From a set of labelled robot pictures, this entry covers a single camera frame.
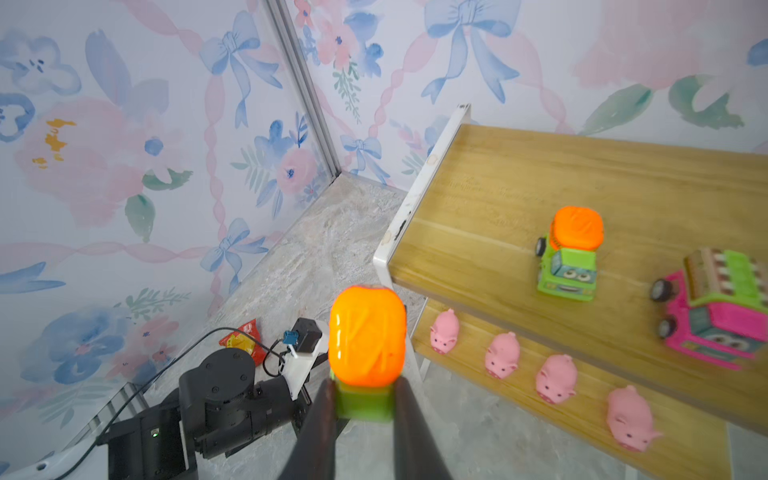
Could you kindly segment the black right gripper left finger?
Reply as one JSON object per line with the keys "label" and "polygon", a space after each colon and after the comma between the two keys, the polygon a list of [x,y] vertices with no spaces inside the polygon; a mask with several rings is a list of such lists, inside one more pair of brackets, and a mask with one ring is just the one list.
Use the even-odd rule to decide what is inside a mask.
{"label": "black right gripper left finger", "polygon": [[300,430],[279,480],[335,478],[336,387],[324,380]]}

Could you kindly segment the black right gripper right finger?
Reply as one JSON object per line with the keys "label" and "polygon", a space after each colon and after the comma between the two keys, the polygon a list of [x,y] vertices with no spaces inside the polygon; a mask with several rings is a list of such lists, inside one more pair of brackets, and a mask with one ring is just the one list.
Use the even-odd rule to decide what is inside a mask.
{"label": "black right gripper right finger", "polygon": [[452,475],[434,441],[405,377],[394,383],[394,474],[397,480],[450,480]]}

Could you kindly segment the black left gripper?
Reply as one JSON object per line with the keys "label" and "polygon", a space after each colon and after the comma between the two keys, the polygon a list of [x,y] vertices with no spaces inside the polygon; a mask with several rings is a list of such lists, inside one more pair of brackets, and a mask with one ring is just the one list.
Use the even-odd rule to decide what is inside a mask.
{"label": "black left gripper", "polygon": [[220,349],[179,378],[186,445],[205,459],[230,457],[279,427],[299,432],[312,401],[305,388],[294,398],[283,376],[257,382],[245,351]]}

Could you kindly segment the pink toy pig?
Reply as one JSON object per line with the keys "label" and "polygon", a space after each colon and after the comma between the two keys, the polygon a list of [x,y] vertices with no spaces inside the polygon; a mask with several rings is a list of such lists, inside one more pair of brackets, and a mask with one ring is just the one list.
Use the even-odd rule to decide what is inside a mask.
{"label": "pink toy pig", "polygon": [[448,354],[457,344],[460,321],[453,309],[440,313],[430,327],[430,346],[441,354]]}
{"label": "pink toy pig", "polygon": [[514,332],[501,333],[494,337],[486,350],[484,365],[493,378],[504,380],[519,368],[521,348]]}
{"label": "pink toy pig", "polygon": [[663,436],[654,428],[648,402],[632,385],[608,395],[606,423],[614,440],[631,452],[645,452],[656,438]]}
{"label": "pink toy pig", "polygon": [[537,394],[549,404],[561,404],[577,394],[578,369],[569,355],[548,357],[535,379]]}

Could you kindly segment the orange green toy truck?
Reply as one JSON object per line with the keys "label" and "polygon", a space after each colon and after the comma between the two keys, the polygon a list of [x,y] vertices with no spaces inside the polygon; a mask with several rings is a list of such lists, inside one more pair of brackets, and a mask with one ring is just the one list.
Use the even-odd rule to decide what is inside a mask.
{"label": "orange green toy truck", "polygon": [[341,419],[389,422],[406,359],[406,307],[383,286],[345,289],[330,311],[328,359]]}
{"label": "orange green toy truck", "polygon": [[597,251],[604,241],[602,217],[586,207],[559,209],[544,237],[537,240],[537,290],[589,302],[597,290]]}

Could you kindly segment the pink toy truck green top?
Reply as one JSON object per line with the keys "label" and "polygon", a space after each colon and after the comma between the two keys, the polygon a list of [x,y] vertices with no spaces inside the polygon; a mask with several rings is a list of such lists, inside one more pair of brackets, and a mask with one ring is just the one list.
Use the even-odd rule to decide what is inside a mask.
{"label": "pink toy truck green top", "polygon": [[659,337],[679,353],[738,371],[767,345],[767,265],[744,253],[698,249],[649,296],[665,305]]}

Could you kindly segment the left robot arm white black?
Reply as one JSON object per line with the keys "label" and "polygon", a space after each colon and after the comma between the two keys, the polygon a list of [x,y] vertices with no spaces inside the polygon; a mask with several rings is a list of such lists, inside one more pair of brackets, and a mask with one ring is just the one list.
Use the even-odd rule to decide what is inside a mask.
{"label": "left robot arm white black", "polygon": [[280,375],[258,381],[250,356],[220,349],[184,373],[160,404],[12,476],[195,479],[200,458],[231,457],[287,424],[300,429],[311,404],[305,383],[322,356],[291,351]]}

